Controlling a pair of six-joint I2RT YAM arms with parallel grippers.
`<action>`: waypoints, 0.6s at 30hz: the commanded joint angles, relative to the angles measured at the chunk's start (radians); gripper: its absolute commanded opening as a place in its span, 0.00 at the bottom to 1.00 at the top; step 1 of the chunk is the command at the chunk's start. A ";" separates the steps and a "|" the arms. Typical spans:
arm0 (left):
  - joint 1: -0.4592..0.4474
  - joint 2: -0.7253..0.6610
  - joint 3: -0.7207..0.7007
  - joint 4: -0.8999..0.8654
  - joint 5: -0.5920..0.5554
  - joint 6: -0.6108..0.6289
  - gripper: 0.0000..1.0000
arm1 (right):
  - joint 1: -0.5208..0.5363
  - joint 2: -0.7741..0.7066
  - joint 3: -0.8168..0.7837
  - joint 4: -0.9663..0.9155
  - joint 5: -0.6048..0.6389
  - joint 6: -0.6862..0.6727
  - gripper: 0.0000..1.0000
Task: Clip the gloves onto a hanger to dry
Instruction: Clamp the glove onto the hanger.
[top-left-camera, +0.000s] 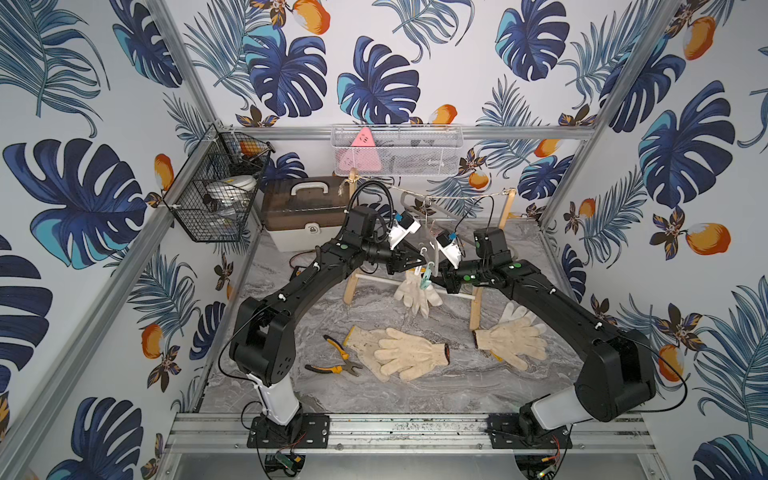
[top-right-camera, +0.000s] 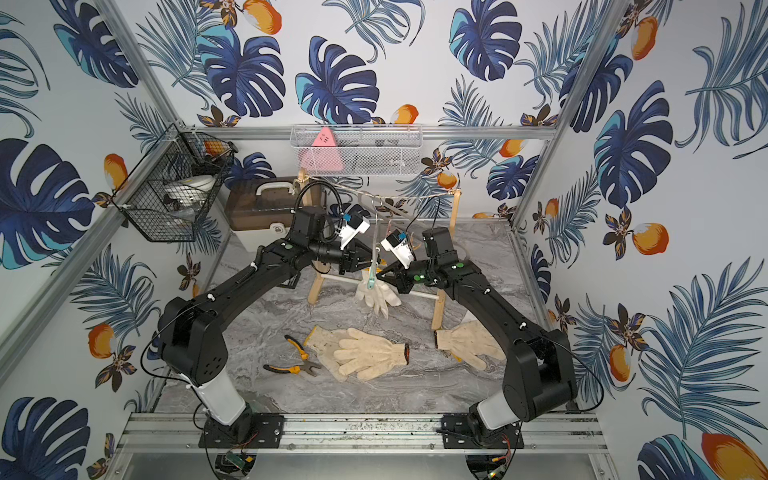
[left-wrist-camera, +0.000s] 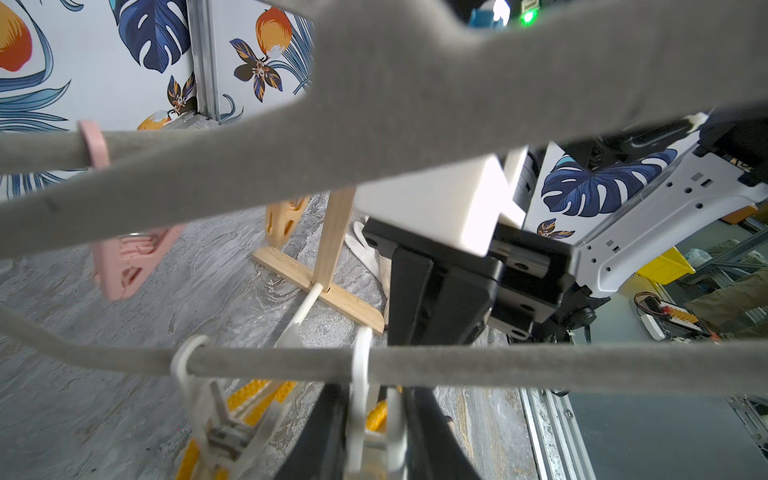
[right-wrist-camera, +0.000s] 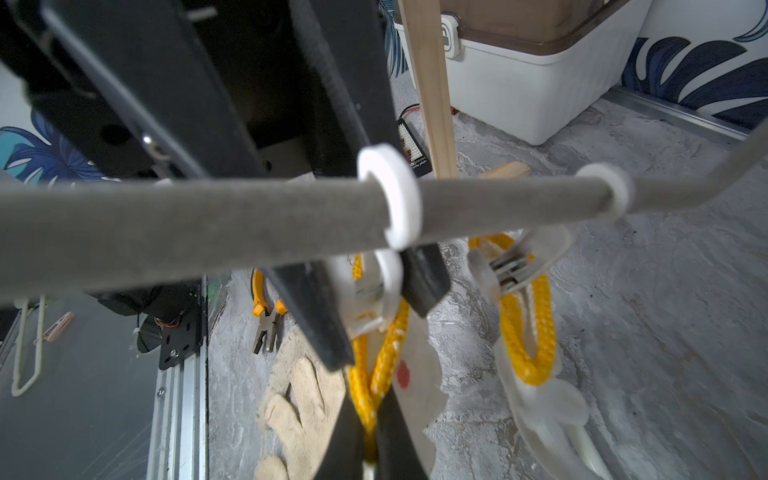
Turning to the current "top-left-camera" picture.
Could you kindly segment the beige glove red cuff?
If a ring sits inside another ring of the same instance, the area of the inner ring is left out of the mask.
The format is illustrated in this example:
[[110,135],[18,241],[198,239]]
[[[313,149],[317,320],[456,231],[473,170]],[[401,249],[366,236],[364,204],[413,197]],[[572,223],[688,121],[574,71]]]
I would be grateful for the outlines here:
[[386,337],[378,341],[374,351],[383,375],[397,374],[401,381],[410,382],[450,364],[447,344],[433,343],[394,328],[387,328],[385,333]]

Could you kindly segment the beige glove yellow cuff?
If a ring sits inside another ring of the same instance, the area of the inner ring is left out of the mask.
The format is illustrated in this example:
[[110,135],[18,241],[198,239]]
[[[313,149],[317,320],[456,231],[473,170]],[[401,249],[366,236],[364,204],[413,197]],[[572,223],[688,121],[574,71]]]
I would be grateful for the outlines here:
[[343,346],[352,349],[358,361],[383,383],[388,382],[390,377],[382,373],[382,364],[375,358],[374,352],[379,349],[379,341],[385,338],[385,330],[365,330],[354,325],[343,342]]

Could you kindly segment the white glove yellow cuff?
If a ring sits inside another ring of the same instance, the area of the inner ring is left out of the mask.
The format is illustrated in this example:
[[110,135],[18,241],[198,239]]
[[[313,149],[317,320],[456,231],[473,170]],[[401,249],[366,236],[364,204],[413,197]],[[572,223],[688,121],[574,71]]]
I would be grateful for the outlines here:
[[431,277],[434,266],[435,264],[433,261],[428,261],[425,265],[408,270],[403,284],[407,288],[418,287],[421,290],[427,290],[432,284]]

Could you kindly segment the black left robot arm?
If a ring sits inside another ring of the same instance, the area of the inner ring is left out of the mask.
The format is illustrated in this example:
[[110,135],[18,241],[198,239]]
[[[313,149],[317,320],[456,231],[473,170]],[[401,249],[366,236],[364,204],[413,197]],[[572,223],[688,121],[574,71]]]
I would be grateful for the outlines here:
[[315,259],[303,273],[262,299],[241,303],[227,347],[262,401],[262,413],[250,428],[251,448],[291,445],[302,436],[304,412],[290,371],[296,358],[295,329],[304,314],[365,263],[381,264],[389,274],[427,263],[409,242],[391,246],[388,234],[379,236],[377,228],[385,225],[375,210],[351,208],[339,233],[315,249]]

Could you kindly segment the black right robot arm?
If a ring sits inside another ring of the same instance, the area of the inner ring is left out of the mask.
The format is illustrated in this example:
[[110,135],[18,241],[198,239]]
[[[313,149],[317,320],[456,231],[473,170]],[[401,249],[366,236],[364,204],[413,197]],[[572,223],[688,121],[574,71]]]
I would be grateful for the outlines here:
[[501,229],[480,229],[474,238],[476,258],[464,260],[453,249],[438,264],[434,283],[451,294],[464,284],[501,292],[554,330],[583,362],[573,386],[525,404],[509,426],[491,431],[491,436],[543,448],[569,425],[609,422],[656,395],[645,335],[599,319],[558,290],[534,264],[514,259]]

